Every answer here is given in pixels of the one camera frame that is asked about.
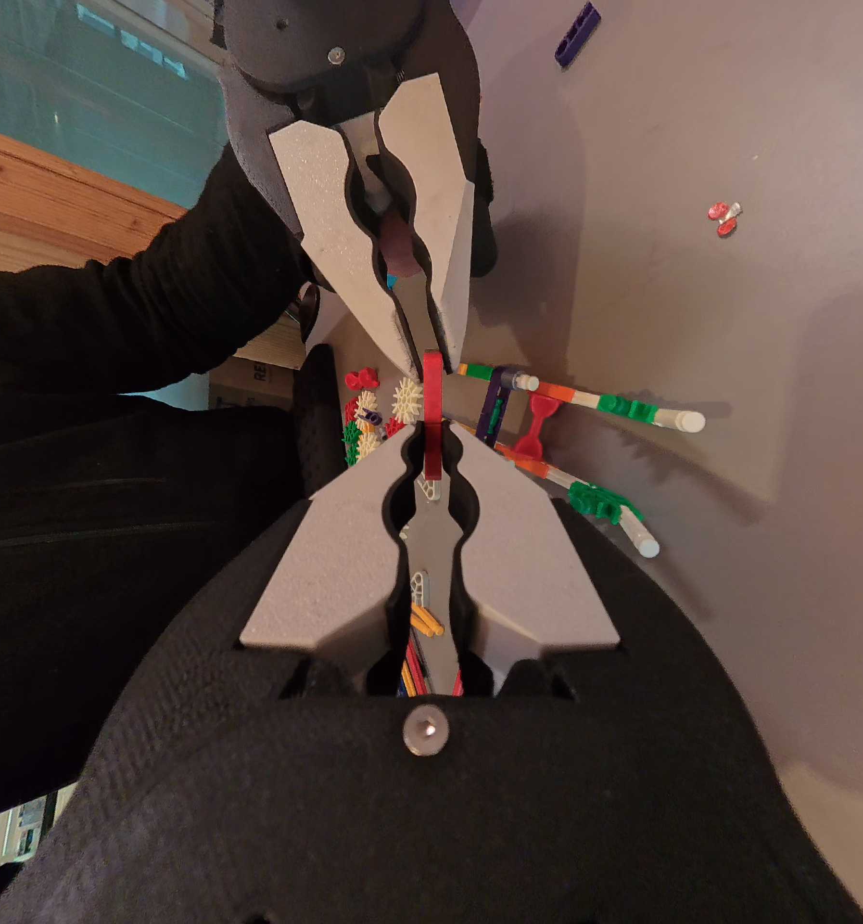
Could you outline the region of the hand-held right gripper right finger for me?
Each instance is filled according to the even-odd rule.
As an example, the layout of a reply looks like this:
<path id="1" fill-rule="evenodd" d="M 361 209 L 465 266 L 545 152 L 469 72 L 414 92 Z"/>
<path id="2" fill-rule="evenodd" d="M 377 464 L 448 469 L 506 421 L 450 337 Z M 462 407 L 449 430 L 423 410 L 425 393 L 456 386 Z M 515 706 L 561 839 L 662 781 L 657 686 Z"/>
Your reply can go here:
<path id="1" fill-rule="evenodd" d="M 449 618 L 464 695 L 493 695 L 522 661 L 612 651 L 620 635 L 549 496 L 458 425 L 442 428 L 460 529 Z"/>

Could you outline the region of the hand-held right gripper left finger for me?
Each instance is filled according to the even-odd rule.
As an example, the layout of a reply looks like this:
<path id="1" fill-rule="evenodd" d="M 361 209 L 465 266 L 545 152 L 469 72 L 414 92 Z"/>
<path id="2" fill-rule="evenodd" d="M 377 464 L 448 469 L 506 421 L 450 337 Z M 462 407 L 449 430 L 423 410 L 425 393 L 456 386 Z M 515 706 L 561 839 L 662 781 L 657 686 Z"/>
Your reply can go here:
<path id="1" fill-rule="evenodd" d="M 423 453 L 423 426 L 407 426 L 312 496 L 241 632 L 244 647 L 403 658 L 411 574 L 401 531 L 416 514 Z"/>

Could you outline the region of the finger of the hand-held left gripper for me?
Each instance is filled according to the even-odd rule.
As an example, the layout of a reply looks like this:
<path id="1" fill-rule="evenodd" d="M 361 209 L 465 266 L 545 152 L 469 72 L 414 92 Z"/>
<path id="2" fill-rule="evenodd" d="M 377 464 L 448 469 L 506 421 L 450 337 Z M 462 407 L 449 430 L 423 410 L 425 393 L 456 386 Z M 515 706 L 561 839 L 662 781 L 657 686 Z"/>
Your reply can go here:
<path id="1" fill-rule="evenodd" d="M 402 307 L 381 277 L 377 239 L 353 206 L 359 171 L 345 135 L 338 128 L 292 123 L 268 140 L 310 261 L 391 363 L 402 373 L 418 373 Z"/>
<path id="2" fill-rule="evenodd" d="M 406 208 L 425 309 L 441 352 L 461 352 L 469 317 L 475 187 L 439 73 L 408 78 L 376 115 L 384 182 Z"/>

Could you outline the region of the toy rail assembly with spool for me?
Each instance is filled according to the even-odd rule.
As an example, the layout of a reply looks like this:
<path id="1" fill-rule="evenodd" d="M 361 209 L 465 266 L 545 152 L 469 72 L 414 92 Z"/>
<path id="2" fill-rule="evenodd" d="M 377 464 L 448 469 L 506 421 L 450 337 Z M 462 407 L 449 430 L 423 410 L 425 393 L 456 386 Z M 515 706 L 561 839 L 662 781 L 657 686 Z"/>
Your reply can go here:
<path id="1" fill-rule="evenodd" d="M 660 545 L 656 537 L 644 524 L 644 515 L 627 498 L 592 482 L 577 479 L 543 459 L 541 425 L 558 409 L 559 404 L 550 399 L 534 398 L 534 421 L 529 432 L 519 438 L 513 447 L 497 440 L 494 449 L 516 468 L 563 488 L 567 502 L 577 513 L 606 519 L 612 525 L 620 526 L 643 557 L 657 556 Z"/>

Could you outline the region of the person's left forearm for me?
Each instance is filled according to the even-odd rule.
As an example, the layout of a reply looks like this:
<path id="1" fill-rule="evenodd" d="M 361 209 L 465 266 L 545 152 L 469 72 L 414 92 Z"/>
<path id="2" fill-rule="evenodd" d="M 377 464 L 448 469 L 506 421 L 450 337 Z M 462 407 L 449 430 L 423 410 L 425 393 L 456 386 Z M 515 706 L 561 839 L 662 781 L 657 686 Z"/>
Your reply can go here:
<path id="1" fill-rule="evenodd" d="M 144 251 L 0 271 L 0 391 L 131 394 L 208 372 L 295 301 L 305 262 L 227 144 Z"/>

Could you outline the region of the person's left hand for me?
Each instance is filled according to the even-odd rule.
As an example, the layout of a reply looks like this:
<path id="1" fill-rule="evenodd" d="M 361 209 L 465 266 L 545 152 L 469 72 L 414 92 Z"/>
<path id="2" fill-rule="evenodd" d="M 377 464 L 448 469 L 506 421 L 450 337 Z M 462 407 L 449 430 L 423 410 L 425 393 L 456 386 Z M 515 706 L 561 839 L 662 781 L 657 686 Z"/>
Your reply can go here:
<path id="1" fill-rule="evenodd" d="M 408 278 L 419 271 L 414 256 L 412 231 L 395 207 L 382 217 L 379 243 L 389 275 Z"/>

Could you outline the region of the black perforated panel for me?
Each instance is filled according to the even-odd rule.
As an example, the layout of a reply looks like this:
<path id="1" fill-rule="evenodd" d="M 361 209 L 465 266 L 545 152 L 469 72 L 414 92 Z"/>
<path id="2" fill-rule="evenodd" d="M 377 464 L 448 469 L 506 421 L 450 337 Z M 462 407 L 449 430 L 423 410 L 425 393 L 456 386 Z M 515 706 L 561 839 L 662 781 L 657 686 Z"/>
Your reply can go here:
<path id="1" fill-rule="evenodd" d="M 329 345 L 314 346 L 295 372 L 291 414 L 303 490 L 309 497 L 347 469 L 343 416 Z"/>

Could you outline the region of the brown cardboard box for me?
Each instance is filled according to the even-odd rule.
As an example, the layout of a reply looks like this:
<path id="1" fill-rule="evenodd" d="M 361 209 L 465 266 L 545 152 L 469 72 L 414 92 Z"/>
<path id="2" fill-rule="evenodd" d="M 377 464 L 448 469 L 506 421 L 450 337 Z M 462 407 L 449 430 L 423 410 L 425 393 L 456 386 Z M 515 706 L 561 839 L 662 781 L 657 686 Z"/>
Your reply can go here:
<path id="1" fill-rule="evenodd" d="M 209 410 L 272 407 L 292 409 L 297 372 L 231 357 L 209 373 Z"/>

